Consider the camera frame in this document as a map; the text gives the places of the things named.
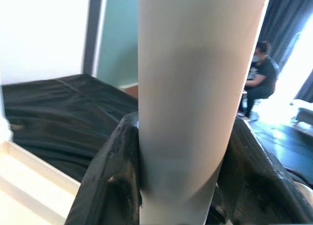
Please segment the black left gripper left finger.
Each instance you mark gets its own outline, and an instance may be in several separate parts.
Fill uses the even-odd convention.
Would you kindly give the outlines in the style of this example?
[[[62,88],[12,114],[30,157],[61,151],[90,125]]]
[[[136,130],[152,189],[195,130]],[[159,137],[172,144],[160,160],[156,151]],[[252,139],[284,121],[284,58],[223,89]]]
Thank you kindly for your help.
[[[139,225],[138,113],[124,116],[91,161],[66,225]]]

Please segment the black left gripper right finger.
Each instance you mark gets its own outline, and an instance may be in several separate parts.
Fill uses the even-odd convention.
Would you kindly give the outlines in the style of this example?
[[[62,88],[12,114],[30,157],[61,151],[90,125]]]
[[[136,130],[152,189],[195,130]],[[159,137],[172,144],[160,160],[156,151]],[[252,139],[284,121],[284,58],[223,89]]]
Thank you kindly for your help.
[[[313,225],[313,136],[235,119],[207,225]]]

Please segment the white plastic table top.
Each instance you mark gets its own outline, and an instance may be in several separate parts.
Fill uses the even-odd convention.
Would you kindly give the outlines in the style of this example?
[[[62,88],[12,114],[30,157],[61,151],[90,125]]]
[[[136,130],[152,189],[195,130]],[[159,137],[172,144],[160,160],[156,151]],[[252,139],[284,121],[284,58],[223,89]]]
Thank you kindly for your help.
[[[79,186],[19,145],[0,145],[0,225],[64,225]]]

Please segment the white plastic table leg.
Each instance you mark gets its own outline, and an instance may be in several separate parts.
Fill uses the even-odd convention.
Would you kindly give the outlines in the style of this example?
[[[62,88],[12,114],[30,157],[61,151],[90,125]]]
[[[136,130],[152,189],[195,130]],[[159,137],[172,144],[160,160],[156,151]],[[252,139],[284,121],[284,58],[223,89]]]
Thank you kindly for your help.
[[[204,225],[269,0],[138,0],[140,225]]]

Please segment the black plastic table cover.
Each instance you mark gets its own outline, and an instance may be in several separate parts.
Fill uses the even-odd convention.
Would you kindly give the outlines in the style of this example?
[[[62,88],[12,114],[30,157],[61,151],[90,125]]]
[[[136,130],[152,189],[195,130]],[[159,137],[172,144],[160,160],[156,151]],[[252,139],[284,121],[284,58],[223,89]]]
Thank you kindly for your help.
[[[136,98],[83,74],[4,85],[2,94],[13,141],[76,181],[138,110]]]

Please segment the white upholstered bench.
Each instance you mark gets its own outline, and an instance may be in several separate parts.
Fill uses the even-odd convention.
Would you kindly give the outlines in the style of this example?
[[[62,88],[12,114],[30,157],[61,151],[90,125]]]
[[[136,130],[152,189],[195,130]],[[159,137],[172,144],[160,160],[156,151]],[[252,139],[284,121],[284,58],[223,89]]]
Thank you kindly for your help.
[[[301,99],[294,99],[290,102],[290,105],[297,108],[293,127],[296,128],[299,123],[304,122],[313,128],[313,102],[310,103]]]

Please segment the brown and white flat panel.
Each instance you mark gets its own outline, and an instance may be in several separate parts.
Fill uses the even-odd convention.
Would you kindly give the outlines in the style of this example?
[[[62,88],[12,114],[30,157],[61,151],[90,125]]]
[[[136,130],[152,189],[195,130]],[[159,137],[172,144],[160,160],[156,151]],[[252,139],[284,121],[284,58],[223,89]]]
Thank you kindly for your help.
[[[138,82],[122,85],[119,89],[132,97],[138,98]]]

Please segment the seated person in black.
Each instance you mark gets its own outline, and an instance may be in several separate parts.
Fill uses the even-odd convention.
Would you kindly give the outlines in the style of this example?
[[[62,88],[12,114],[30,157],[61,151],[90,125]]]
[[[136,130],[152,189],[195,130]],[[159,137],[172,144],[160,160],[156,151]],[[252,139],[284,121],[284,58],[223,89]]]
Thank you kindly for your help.
[[[277,63],[270,57],[270,44],[266,41],[257,42],[252,63],[256,69],[253,79],[247,80],[244,89],[246,90],[247,107],[244,119],[249,120],[251,110],[256,100],[267,99],[274,92],[279,74]]]

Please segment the dark grey window curtain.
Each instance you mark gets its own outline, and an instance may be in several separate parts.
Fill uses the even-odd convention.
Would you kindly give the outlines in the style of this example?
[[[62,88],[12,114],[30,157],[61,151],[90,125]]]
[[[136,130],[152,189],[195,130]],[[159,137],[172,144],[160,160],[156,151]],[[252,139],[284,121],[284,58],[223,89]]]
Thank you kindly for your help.
[[[313,103],[313,69],[294,99]]]
[[[280,69],[312,14],[313,0],[269,0],[258,40],[270,43],[270,56]]]

